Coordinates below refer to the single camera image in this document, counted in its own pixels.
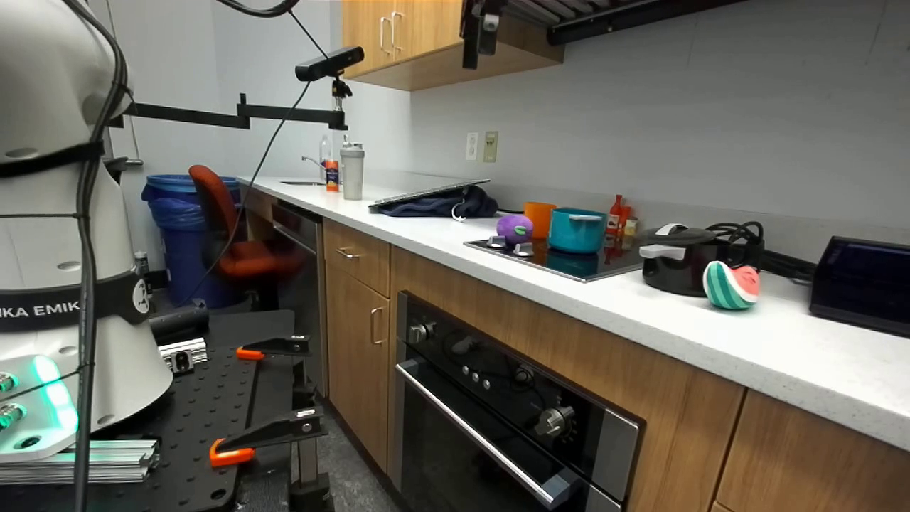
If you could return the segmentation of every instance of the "upper cabinet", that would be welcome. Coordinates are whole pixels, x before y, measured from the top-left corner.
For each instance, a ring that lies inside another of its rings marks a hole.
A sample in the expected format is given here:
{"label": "upper cabinet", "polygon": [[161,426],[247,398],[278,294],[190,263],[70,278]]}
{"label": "upper cabinet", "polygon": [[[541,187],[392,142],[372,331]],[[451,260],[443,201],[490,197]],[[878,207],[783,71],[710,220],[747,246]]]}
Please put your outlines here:
{"label": "upper cabinet", "polygon": [[363,62],[346,71],[349,81],[387,89],[434,89],[497,78],[564,59],[545,44],[545,28],[503,18],[494,54],[478,69],[460,69],[460,0],[345,0],[341,44],[363,45]]}

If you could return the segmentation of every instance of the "wooden cabinet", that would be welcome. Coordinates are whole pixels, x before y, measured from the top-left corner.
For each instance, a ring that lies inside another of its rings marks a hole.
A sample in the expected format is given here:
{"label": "wooden cabinet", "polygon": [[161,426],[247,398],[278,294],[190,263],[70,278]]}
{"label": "wooden cabinet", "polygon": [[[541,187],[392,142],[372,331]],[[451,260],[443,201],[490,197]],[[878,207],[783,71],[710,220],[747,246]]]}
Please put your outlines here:
{"label": "wooden cabinet", "polygon": [[324,224],[329,402],[369,457],[390,472],[392,318],[390,247]]}
{"label": "wooden cabinet", "polygon": [[747,392],[717,503],[727,512],[910,512],[910,452]]}
{"label": "wooden cabinet", "polygon": [[481,69],[460,69],[460,0],[345,0],[341,44],[363,45],[363,62],[346,78],[390,89],[433,89],[508,71],[555,66],[561,48],[545,31],[503,18],[494,56]]}
{"label": "wooden cabinet", "polygon": [[392,254],[409,290],[645,420],[628,510],[710,510],[746,391],[422,257]]}

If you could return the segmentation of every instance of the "oven handle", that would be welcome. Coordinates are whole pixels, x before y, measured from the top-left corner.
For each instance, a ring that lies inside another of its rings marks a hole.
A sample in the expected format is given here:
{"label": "oven handle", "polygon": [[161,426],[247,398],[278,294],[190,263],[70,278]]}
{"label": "oven handle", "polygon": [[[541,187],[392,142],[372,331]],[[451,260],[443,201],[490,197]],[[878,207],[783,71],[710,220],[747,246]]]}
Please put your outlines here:
{"label": "oven handle", "polygon": [[542,487],[525,474],[508,455],[503,455],[494,443],[490,443],[476,426],[470,426],[454,409],[449,409],[433,391],[426,391],[415,371],[424,362],[409,359],[396,365],[396,371],[405,375],[405,382],[422,392],[434,409],[442,409],[443,416],[449,416],[449,420],[454,426],[460,426],[460,433],[467,433],[494,465],[500,465],[524,489],[528,489],[545,510],[561,507],[579,484],[579,477],[572,470],[557,472],[555,477],[548,477]]}

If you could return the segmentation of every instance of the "black appliance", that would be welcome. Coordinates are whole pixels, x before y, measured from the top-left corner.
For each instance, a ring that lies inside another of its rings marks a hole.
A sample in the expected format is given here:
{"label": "black appliance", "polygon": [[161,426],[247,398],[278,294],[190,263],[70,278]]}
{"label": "black appliance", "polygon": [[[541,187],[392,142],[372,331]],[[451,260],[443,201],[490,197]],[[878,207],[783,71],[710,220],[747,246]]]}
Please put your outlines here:
{"label": "black appliance", "polygon": [[598,254],[564,254],[545,246],[507,246],[503,238],[473,238],[470,247],[490,250],[515,263],[525,263],[542,270],[555,270],[569,278],[594,281],[618,274],[628,274],[639,264],[638,250],[598,250]]}
{"label": "black appliance", "polygon": [[811,312],[910,337],[910,247],[833,236],[814,275]]}
{"label": "black appliance", "polygon": [[622,512],[642,425],[402,297],[402,497],[413,512]]}
{"label": "black appliance", "polygon": [[710,260],[740,267],[756,264],[761,250],[764,231],[759,223],[719,223],[703,231],[662,224],[639,243],[645,281],[656,290],[683,297],[706,297],[703,270]]}

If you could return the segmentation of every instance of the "wall oven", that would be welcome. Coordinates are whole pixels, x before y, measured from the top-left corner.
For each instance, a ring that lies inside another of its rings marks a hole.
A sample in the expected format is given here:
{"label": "wall oven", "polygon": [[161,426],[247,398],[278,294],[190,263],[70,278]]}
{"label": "wall oven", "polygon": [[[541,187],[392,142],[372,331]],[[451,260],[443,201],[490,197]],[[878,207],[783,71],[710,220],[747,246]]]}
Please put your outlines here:
{"label": "wall oven", "polygon": [[407,510],[625,510],[642,420],[415,297],[402,297],[402,322]]}

